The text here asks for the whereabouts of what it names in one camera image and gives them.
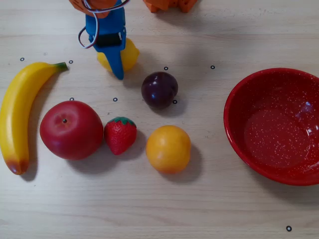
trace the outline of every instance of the orange robot part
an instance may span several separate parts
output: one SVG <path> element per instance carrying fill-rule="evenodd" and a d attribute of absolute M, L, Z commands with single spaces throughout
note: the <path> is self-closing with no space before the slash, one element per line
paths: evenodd
<path fill-rule="evenodd" d="M 89 12 L 82 4 L 82 0 L 69 0 L 70 3 L 74 6 L 75 9 L 89 15 L 93 16 L 91 12 Z M 113 7 L 116 4 L 117 0 L 87 0 L 93 9 L 102 9 Z M 97 13 L 96 16 L 98 18 L 106 18 L 109 12 Z"/>
<path fill-rule="evenodd" d="M 197 0 L 143 0 L 151 12 L 168 10 L 169 7 L 179 7 L 182 12 L 189 12 Z"/>

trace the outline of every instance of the orange object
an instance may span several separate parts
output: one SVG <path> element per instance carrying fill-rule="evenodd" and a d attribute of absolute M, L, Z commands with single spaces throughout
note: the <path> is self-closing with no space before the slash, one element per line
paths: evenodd
<path fill-rule="evenodd" d="M 161 173 L 179 173 L 190 160 L 191 142 L 181 128 L 166 125 L 156 129 L 146 144 L 150 164 Z"/>
<path fill-rule="evenodd" d="M 152 13 L 155 13 L 155 12 L 157 12 L 157 11 L 159 10 L 158 7 L 156 7 L 156 6 L 154 6 L 154 5 L 150 4 L 150 3 L 148 3 L 146 0 L 143 0 L 143 1 L 145 2 L 146 6 L 149 8 L 149 10 L 150 10 Z"/>
<path fill-rule="evenodd" d="M 151 12 L 159 9 L 167 10 L 169 7 L 179 7 L 182 12 L 189 12 L 197 0 L 143 0 Z"/>
<path fill-rule="evenodd" d="M 146 0 L 146 2 L 164 11 L 169 7 L 169 0 Z"/>
<path fill-rule="evenodd" d="M 91 12 L 89 12 L 82 4 L 81 0 L 69 0 L 70 3 L 74 6 L 75 9 L 89 15 L 93 16 Z M 113 7 L 116 4 L 117 0 L 87 0 L 90 6 L 93 9 L 102 9 L 102 8 L 109 8 Z M 109 12 L 104 13 L 97 13 L 96 16 L 98 18 L 106 18 L 108 16 Z"/>
<path fill-rule="evenodd" d="M 193 8 L 196 2 L 197 0 L 179 0 L 178 6 L 182 12 L 187 13 Z"/>

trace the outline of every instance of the yellow lemon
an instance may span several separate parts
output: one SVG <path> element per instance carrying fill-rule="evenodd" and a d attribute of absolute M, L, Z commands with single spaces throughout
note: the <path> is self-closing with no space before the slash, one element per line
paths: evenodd
<path fill-rule="evenodd" d="M 178 173 L 188 165 L 190 149 L 188 134 L 177 126 L 166 125 L 151 134 L 146 144 L 146 155 L 157 171 Z"/>
<path fill-rule="evenodd" d="M 126 38 L 125 49 L 121 51 L 121 59 L 124 71 L 128 71 L 133 68 L 138 60 L 139 54 L 140 51 L 135 47 L 134 43 L 129 38 Z M 98 52 L 98 61 L 108 71 L 112 72 L 111 66 L 104 53 Z"/>

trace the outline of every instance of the yellow banana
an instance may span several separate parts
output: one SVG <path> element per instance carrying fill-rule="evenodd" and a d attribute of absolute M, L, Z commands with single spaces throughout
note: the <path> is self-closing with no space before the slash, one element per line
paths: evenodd
<path fill-rule="evenodd" d="M 0 146 L 14 174 L 23 174 L 29 165 L 28 119 L 37 92 L 54 73 L 67 69 L 65 62 L 37 62 L 23 68 L 10 83 L 0 112 Z"/>

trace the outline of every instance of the banana stem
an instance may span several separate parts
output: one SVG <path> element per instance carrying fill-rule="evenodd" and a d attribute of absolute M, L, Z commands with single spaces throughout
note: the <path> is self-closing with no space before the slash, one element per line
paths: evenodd
<path fill-rule="evenodd" d="M 54 66 L 59 70 L 59 71 L 67 71 L 69 68 L 67 67 L 65 62 L 60 62 L 57 64 L 54 64 Z"/>

